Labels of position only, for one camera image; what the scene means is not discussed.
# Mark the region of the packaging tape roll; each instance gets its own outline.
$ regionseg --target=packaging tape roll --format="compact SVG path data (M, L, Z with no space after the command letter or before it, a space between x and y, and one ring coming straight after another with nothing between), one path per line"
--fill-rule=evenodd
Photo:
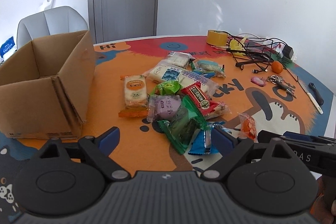
M227 43L227 33L222 31L208 30L207 43L213 46L224 47Z

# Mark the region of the open cardboard box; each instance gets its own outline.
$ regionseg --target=open cardboard box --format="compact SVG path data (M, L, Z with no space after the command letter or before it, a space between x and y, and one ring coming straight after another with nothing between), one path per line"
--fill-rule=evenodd
M30 41L0 67L0 131L11 138L78 138L95 52L89 31Z

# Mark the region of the knife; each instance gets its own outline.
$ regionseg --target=knife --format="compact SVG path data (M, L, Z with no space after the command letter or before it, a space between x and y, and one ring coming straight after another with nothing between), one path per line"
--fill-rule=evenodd
M317 101L315 100L315 98L313 97L313 95L311 95L311 93L306 89L305 84L301 80L299 80L299 84L302 87L302 89L305 91L305 93L307 93L309 99L312 101L312 103L314 104L314 106L316 107L316 109L318 110L318 112L320 114L323 114L322 108L319 106L319 104L317 103Z
M321 94L319 93L319 91L317 90L317 88L315 87L314 83L309 83L308 87L310 87L310 89L314 92L317 103L320 106L323 105L324 100L323 100Z

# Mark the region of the blue package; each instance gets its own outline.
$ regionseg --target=blue package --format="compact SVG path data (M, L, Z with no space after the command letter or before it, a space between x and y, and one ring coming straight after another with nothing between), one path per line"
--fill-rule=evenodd
M9 50L11 48L13 48L14 46L15 46L14 37L9 38L4 44L2 44L1 47L0 47L0 56L1 56L1 58L3 58L3 55L6 52L9 52Z
M225 128L223 126L225 122L207 122L207 129L212 130L214 127L220 128L222 130L225 130L228 133L231 133L230 130ZM216 149L214 145L208 144L208 147L206 148L206 130L200 130L197 134L195 140L193 141L192 147L190 151L188 152L189 155L205 155L205 154L215 154L219 153L219 151Z

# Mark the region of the orange fruit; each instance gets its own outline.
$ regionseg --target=orange fruit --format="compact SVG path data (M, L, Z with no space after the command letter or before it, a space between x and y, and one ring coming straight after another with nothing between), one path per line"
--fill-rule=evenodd
M279 61L273 61L272 65L272 71L279 74L284 70L283 65Z

